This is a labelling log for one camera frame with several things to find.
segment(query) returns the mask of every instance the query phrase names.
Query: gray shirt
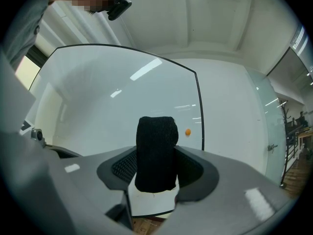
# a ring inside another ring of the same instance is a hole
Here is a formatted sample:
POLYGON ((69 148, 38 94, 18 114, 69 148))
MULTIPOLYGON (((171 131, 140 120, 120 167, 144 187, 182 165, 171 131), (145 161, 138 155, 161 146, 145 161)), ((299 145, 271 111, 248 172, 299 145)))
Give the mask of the gray shirt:
POLYGON ((49 0, 27 0, 12 21, 2 47, 13 70, 16 71, 23 57, 35 44, 48 3, 49 0))

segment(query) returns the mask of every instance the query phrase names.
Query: orange ball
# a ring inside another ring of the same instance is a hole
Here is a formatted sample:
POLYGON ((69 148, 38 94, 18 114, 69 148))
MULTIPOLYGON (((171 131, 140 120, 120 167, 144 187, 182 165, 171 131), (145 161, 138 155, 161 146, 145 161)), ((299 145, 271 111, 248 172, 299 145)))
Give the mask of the orange ball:
POLYGON ((187 129, 187 130, 186 130, 186 135, 189 136, 190 134, 191 134, 191 130, 190 130, 190 129, 187 129))

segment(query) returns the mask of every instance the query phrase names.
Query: black headset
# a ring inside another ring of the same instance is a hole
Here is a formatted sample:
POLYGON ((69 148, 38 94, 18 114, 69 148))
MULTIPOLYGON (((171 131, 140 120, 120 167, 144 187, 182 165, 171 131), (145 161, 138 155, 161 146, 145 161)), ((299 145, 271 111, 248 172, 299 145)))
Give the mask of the black headset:
POLYGON ((132 2, 129 0, 110 0, 105 6, 101 8, 98 6, 91 8, 89 12, 96 13, 107 11, 109 20, 113 21, 122 15, 131 5, 132 2))

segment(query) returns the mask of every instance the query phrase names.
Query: wooden floor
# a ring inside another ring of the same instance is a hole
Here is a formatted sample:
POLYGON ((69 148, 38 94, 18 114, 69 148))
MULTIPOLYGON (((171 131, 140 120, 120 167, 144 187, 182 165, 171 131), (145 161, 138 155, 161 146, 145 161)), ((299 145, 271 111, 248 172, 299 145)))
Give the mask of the wooden floor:
POLYGON ((154 233, 162 222, 152 221, 146 218, 133 218, 134 232, 141 235, 154 233))
POLYGON ((312 170, 313 156, 307 160, 306 154, 306 151, 302 152, 299 156, 299 159, 294 162, 292 167, 285 175, 285 191, 292 199, 300 196, 312 170))

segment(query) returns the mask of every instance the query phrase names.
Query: door handle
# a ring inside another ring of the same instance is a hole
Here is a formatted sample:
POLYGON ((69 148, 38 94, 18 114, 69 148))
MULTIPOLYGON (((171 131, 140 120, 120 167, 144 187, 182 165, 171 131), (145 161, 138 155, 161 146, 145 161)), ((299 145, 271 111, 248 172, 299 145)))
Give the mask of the door handle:
POLYGON ((275 145, 275 144, 268 145, 268 151, 274 150, 274 148, 276 148, 277 146, 278 145, 275 145))

